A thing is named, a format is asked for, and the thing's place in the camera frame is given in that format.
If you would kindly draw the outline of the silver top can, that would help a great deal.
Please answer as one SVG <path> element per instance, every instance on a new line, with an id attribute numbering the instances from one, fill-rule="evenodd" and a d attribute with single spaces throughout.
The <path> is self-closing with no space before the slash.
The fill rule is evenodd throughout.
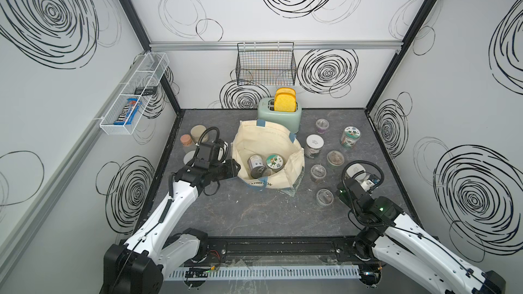
<path id="1" fill-rule="evenodd" d="M 266 171 L 264 159 L 260 155 L 252 155 L 248 158 L 247 164 L 250 170 L 250 176 L 254 179 L 261 178 Z"/>

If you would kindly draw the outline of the green label lid jar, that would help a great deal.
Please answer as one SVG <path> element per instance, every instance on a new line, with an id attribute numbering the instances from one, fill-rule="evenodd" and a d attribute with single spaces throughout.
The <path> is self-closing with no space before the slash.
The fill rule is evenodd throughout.
<path id="1" fill-rule="evenodd" d="M 340 144 L 344 148 L 353 148 L 361 137 L 361 132 L 357 127 L 348 126 L 344 129 L 340 138 Z"/>

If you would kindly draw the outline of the white lid small jar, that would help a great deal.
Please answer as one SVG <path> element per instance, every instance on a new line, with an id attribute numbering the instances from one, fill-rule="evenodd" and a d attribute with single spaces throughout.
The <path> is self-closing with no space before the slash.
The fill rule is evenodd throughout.
<path id="1" fill-rule="evenodd" d="M 320 154 L 323 147 L 324 139 L 317 134 L 311 134 L 306 138 L 305 156 L 314 159 Z"/>

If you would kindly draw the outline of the small clear lid jar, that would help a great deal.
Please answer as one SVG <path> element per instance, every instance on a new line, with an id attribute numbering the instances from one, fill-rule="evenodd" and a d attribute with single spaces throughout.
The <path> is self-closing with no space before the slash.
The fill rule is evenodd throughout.
<path id="1" fill-rule="evenodd" d="M 316 194 L 318 206 L 325 208 L 331 206 L 335 200 L 334 194 L 328 189 L 320 189 Z"/>

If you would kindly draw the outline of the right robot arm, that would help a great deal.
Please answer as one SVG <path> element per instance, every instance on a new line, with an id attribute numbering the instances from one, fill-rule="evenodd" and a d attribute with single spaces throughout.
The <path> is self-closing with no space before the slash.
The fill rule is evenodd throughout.
<path id="1" fill-rule="evenodd" d="M 377 259 L 410 277 L 431 293 L 504 293 L 507 282 L 447 249 L 387 197 L 372 198 L 371 188 L 340 177 L 340 196 L 363 227 L 353 252 Z"/>

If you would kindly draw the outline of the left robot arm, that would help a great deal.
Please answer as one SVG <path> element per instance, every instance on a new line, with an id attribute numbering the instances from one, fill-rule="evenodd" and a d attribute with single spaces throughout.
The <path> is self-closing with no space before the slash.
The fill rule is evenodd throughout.
<path id="1" fill-rule="evenodd" d="M 172 231 L 207 186 L 237 177 L 241 166 L 228 158 L 229 148 L 223 140 L 199 144 L 171 175 L 168 194 L 147 221 L 106 251 L 101 293 L 159 293 L 165 277 L 185 261 L 206 257 L 207 234 L 187 229 L 174 237 Z"/>

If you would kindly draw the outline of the beige canvas tote bag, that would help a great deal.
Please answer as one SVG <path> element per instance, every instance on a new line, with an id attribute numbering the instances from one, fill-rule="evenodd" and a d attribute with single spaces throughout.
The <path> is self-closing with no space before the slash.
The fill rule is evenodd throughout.
<path id="1" fill-rule="evenodd" d="M 278 154 L 285 160 L 284 168 L 272 172 L 266 166 L 268 155 Z M 254 179 L 247 160 L 252 155 L 264 159 L 266 171 Z M 305 152 L 296 135 L 283 125 L 263 120 L 242 121 L 232 142 L 232 158 L 241 166 L 238 177 L 250 188 L 260 191 L 275 189 L 294 197 L 305 175 Z"/>

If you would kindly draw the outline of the green yellow lid jar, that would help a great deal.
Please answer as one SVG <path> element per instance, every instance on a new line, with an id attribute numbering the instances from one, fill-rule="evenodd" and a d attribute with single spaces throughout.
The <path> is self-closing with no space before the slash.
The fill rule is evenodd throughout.
<path id="1" fill-rule="evenodd" d="M 278 154 L 271 154 L 266 158 L 266 166 L 269 170 L 276 173 L 284 168 L 285 160 Z"/>

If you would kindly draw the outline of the purple label clear jar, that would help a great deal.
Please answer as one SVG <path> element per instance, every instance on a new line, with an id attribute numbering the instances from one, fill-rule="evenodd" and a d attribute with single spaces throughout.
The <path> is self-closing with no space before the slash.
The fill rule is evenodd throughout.
<path id="1" fill-rule="evenodd" d="M 324 134 L 329 129 L 329 126 L 329 122 L 324 118 L 318 119 L 315 123 L 316 132 L 318 134 Z"/>

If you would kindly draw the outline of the brown seed clear jar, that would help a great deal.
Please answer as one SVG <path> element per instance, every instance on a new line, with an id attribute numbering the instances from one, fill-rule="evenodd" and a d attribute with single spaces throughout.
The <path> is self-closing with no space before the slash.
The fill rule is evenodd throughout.
<path id="1" fill-rule="evenodd" d="M 339 167 L 343 167 L 345 164 L 345 157 L 339 151 L 330 151 L 326 156 L 326 160 L 327 166 L 332 170 L 336 170 Z"/>

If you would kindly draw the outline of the clear lid seed jar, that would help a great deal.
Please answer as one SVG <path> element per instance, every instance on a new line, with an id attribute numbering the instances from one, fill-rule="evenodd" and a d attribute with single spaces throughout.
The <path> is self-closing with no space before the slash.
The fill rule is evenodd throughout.
<path id="1" fill-rule="evenodd" d="M 324 181 L 327 175 L 327 170 L 324 166 L 317 164 L 311 167 L 310 176 L 314 183 L 319 184 Z"/>

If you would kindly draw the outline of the white lid glass jar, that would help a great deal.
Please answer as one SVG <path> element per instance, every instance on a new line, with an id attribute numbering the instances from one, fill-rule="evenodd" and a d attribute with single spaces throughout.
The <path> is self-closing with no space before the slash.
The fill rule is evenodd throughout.
<path id="1" fill-rule="evenodd" d="M 346 176 L 348 178 L 353 178 L 358 182 L 363 182 L 366 180 L 366 169 L 363 165 L 355 163 L 347 168 Z"/>

